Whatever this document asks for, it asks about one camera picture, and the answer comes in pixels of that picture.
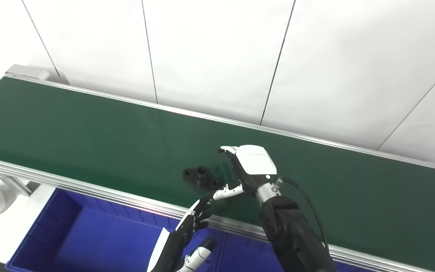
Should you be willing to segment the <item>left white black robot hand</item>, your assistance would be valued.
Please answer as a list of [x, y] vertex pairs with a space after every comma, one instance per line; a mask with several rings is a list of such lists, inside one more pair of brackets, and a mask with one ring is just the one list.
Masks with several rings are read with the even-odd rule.
[[174, 231], [163, 228], [150, 261], [148, 272], [195, 272], [211, 255], [217, 245], [214, 237], [206, 237], [191, 253], [183, 256], [184, 249], [195, 232], [209, 226], [211, 198], [204, 196], [197, 200], [183, 215]]

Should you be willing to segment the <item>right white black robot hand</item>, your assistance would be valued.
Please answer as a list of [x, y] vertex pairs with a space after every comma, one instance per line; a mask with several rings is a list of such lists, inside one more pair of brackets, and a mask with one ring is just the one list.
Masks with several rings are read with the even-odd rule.
[[225, 185], [212, 194], [212, 200], [225, 199], [246, 193], [253, 196], [259, 205], [267, 200], [281, 196], [283, 179], [278, 177], [277, 168], [262, 146], [221, 146], [219, 152], [226, 153], [238, 176], [238, 185], [230, 188]]

